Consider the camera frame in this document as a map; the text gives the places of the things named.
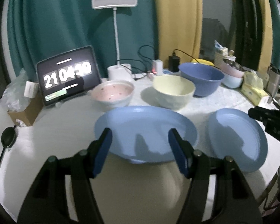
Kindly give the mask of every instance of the tablet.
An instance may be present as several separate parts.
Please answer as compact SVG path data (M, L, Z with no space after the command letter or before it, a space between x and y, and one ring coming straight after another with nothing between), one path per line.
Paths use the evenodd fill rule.
M46 106L91 90L102 82L92 46L42 60L36 71Z

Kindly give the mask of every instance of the teal curtain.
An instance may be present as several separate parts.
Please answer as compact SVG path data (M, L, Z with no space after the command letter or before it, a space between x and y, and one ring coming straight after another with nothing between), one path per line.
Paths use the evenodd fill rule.
M273 27L273 49L271 64L280 69L280 14L278 11L276 0L269 0L269 2Z
M117 25L121 59L139 59L137 51L146 44L158 51L154 0L118 8ZM10 0L7 29L15 73L24 68L33 81L37 62L85 45L93 46L102 77L115 64L113 11L93 10L91 0ZM149 47L142 53L153 57ZM144 69L140 62L130 64Z

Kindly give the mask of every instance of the yellow lid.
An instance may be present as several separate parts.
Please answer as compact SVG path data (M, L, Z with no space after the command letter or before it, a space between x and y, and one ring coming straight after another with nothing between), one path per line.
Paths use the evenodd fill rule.
M211 63L210 61L208 61L208 60L204 60L204 59L196 59L199 63L201 63L201 64L205 64L205 65L208 65L208 66L213 66L214 64L213 63Z

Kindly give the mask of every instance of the light blue plate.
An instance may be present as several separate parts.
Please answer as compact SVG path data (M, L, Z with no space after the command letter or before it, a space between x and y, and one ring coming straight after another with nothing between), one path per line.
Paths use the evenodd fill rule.
M208 134L217 157L233 157L243 172L254 172L265 162L265 133L254 119L240 110L220 109L211 114Z
M129 106L105 113L94 126L97 139L106 127L113 132L110 152L135 164L174 161L168 142L171 128L176 128L193 147L198 143L198 132L192 121L159 107Z

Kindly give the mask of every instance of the polka dot bowl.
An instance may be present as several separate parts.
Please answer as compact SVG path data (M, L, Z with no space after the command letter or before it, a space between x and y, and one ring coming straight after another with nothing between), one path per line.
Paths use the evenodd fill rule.
M104 111L127 106L134 93L134 85L128 81L111 80L96 86L92 98L97 101Z

